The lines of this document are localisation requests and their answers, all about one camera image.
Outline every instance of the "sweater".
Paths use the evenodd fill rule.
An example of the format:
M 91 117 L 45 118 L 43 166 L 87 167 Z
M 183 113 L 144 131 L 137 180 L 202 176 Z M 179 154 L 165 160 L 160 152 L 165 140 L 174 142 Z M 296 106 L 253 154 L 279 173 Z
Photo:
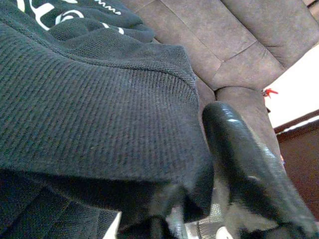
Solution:
M 195 75 L 153 37 L 117 0 L 0 1 L 3 238 L 101 238 L 113 211 L 133 233 L 175 204 L 186 222 L 209 214 Z

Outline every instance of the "red object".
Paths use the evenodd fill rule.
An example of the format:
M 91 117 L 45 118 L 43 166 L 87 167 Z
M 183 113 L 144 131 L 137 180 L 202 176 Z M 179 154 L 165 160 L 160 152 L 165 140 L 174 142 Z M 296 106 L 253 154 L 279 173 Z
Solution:
M 273 91 L 271 88 L 269 88 L 269 89 L 266 89 L 266 90 L 263 92 L 263 96 L 264 96 L 264 97 L 269 97 L 269 98 L 271 98 L 271 97 L 270 97 L 270 93 L 278 94 L 277 91 Z

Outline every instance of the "gray recliner chair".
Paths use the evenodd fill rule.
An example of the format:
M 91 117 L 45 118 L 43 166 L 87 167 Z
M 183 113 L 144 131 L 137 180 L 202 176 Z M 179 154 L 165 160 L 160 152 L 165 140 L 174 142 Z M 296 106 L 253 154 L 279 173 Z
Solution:
M 280 158 L 261 90 L 319 41 L 302 0 L 123 0 L 162 44 L 183 45 L 199 77 L 200 115 L 231 105 Z

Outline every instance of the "chair cushion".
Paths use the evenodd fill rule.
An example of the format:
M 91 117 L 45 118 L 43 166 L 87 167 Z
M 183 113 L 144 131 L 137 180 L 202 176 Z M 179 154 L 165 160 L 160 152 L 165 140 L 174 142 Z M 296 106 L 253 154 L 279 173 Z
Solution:
M 122 1 L 159 42 L 186 47 L 194 72 L 213 90 L 261 90 L 319 40 L 300 0 Z

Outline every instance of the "white wall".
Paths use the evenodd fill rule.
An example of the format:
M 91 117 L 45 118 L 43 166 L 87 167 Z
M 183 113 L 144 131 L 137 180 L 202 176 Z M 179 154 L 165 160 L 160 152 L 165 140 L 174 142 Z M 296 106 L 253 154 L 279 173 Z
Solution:
M 266 98 L 273 128 L 319 109 L 319 45 L 267 88 L 279 92 Z

